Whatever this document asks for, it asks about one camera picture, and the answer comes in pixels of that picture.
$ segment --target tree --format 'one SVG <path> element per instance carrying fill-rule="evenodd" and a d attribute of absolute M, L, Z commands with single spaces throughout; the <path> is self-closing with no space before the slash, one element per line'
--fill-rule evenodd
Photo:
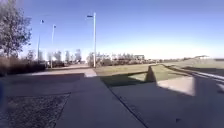
<path fill-rule="evenodd" d="M 66 51 L 66 54 L 65 54 L 65 61 L 67 61 L 67 62 L 70 61 L 70 54 L 69 54 L 69 51 Z"/>
<path fill-rule="evenodd" d="M 80 49 L 77 49 L 76 50 L 76 53 L 75 53 L 75 61 L 77 62 L 81 62 L 82 60 L 82 57 L 81 57 L 81 50 Z"/>
<path fill-rule="evenodd" d="M 93 67 L 93 52 L 89 53 L 89 56 L 86 58 L 87 59 L 87 62 L 88 62 L 88 65 L 90 67 Z"/>
<path fill-rule="evenodd" d="M 135 60 L 135 57 L 133 54 L 130 55 L 131 60 Z"/>
<path fill-rule="evenodd" d="M 34 50 L 29 50 L 28 51 L 28 54 L 26 56 L 26 59 L 29 60 L 29 61 L 33 61 L 34 60 L 34 57 L 35 57 L 35 52 Z"/>
<path fill-rule="evenodd" d="M 75 60 L 74 55 L 71 55 L 71 56 L 70 56 L 70 60 L 71 60 L 72 62 Z"/>
<path fill-rule="evenodd" d="M 116 54 L 112 54 L 111 59 L 116 60 L 117 59 Z"/>
<path fill-rule="evenodd" d="M 18 53 L 12 53 L 11 56 L 10 56 L 10 58 L 18 58 L 18 57 L 19 57 Z"/>
<path fill-rule="evenodd" d="M 54 57 L 56 58 L 57 61 L 61 61 L 61 51 L 54 53 Z"/>
<path fill-rule="evenodd" d="M 39 61 L 43 61 L 44 60 L 44 57 L 43 57 L 43 52 L 42 51 L 38 51 L 38 55 L 39 55 Z"/>
<path fill-rule="evenodd" d="M 126 55 L 126 58 L 125 59 L 127 59 L 127 60 L 131 60 L 131 55 L 128 53 L 127 55 Z"/>
<path fill-rule="evenodd" d="M 118 60 L 120 60 L 122 58 L 122 55 L 121 54 L 118 54 Z"/>
<path fill-rule="evenodd" d="M 15 0 L 0 1 L 0 50 L 9 57 L 28 45 L 31 29 L 30 18 L 16 8 Z"/>

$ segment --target lawn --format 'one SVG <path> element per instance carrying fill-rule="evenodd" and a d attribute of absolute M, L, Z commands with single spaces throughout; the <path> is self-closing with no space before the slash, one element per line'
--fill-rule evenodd
<path fill-rule="evenodd" d="M 156 82 L 187 75 L 170 70 L 163 65 L 148 64 L 100 67 L 95 71 L 110 87 Z"/>
<path fill-rule="evenodd" d="M 179 68 L 188 71 L 204 72 L 214 75 L 224 76 L 224 61 L 216 59 L 191 59 L 182 62 L 171 63 Z"/>

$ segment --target gravel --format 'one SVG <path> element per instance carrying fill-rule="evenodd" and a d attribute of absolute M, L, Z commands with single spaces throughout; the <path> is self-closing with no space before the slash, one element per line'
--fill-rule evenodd
<path fill-rule="evenodd" d="M 8 97 L 10 128 L 54 128 L 69 94 L 40 97 Z"/>

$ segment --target shrub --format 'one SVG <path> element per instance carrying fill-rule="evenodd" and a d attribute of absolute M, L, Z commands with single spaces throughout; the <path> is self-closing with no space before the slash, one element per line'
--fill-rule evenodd
<path fill-rule="evenodd" d="M 113 61 L 111 62 L 111 64 L 112 64 L 112 66 L 116 66 L 116 65 L 118 65 L 118 61 L 117 61 L 117 60 L 113 60 Z"/>
<path fill-rule="evenodd" d="M 125 64 L 124 60 L 118 60 L 118 65 L 124 65 L 124 64 Z"/>
<path fill-rule="evenodd" d="M 101 62 L 96 62 L 96 67 L 102 67 L 102 63 Z"/>
<path fill-rule="evenodd" d="M 130 60 L 129 64 L 137 64 L 136 60 Z"/>
<path fill-rule="evenodd" d="M 94 66 L 93 61 L 88 61 L 88 65 L 89 65 L 90 67 L 93 67 L 93 66 Z"/>
<path fill-rule="evenodd" d="M 111 63 L 110 59 L 103 59 L 102 62 L 101 62 L 101 65 L 102 66 L 111 66 L 112 63 Z"/>
<path fill-rule="evenodd" d="M 65 67 L 65 64 L 61 61 L 54 61 L 52 62 L 53 67 Z"/>
<path fill-rule="evenodd" d="M 7 74 L 22 74 L 45 70 L 45 64 L 37 62 L 29 62 L 26 60 L 19 60 L 17 58 L 1 58 L 0 59 L 0 76 Z"/>

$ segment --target distant building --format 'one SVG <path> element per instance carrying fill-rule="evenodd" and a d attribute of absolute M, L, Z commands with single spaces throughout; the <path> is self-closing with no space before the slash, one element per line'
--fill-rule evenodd
<path fill-rule="evenodd" d="M 145 56 L 144 55 L 134 55 L 134 58 L 136 60 L 145 60 Z"/>
<path fill-rule="evenodd" d="M 208 59 L 209 56 L 202 55 L 202 56 L 195 56 L 194 58 L 195 58 L 195 59 Z"/>

